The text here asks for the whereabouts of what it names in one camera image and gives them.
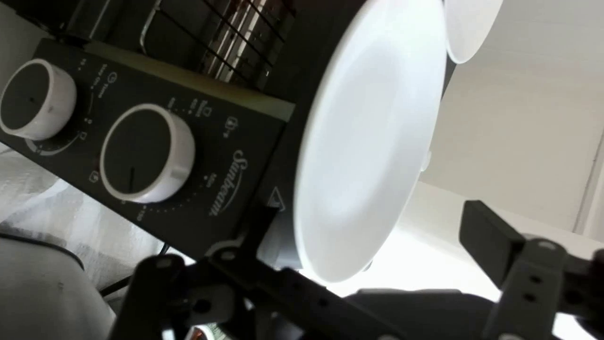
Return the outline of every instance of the white plate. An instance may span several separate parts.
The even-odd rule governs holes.
[[[468,63],[485,44],[504,0],[446,0],[449,57]]]
[[[325,74],[298,159],[295,239],[325,284],[361,273],[423,169],[446,74],[440,0],[368,0]]]

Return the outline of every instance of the knob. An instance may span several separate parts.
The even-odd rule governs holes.
[[[76,82],[44,59],[23,65],[0,99],[0,129],[25,140],[49,140],[70,122]]]
[[[153,205],[176,195],[195,163],[189,125],[157,105],[125,112],[100,154],[100,180],[119,201]]]

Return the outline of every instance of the oven control panel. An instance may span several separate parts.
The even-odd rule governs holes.
[[[202,258],[236,237],[293,106],[140,55],[42,42],[0,103],[0,142]]]

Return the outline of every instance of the black appliance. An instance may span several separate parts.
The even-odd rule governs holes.
[[[244,214],[266,205],[281,214],[264,259],[278,263],[281,250],[293,250],[289,203],[306,116],[363,0],[4,3],[55,37],[36,57],[66,71],[79,95],[74,118],[55,139],[0,135],[0,142],[191,258],[238,241]],[[249,99],[272,110],[246,108]],[[117,201],[98,184],[104,137],[142,103],[187,122],[200,152],[185,188],[159,205]],[[215,110],[213,122],[202,123],[204,110]],[[232,139],[221,140],[234,125]],[[249,161],[246,171],[238,169],[238,150]],[[232,199],[234,180],[242,188],[229,212],[212,214],[217,201]]]

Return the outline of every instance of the white wall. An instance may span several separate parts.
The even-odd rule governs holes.
[[[466,197],[419,184],[397,225],[393,237],[374,259],[370,271],[351,282],[355,288],[387,290],[459,290],[491,301],[500,297],[498,290],[478,269],[459,244],[459,227]],[[570,254],[591,259],[604,244],[578,235],[551,229],[519,214],[500,214],[523,235],[546,237],[559,242]],[[553,331],[565,340],[587,340],[589,337],[572,318],[559,316]]]
[[[602,37],[602,0],[506,0],[451,82],[423,180],[572,231],[604,133]]]
[[[580,233],[604,242],[604,140],[591,174],[585,205],[580,216]]]
[[[0,89],[32,57],[44,33],[0,4]]]

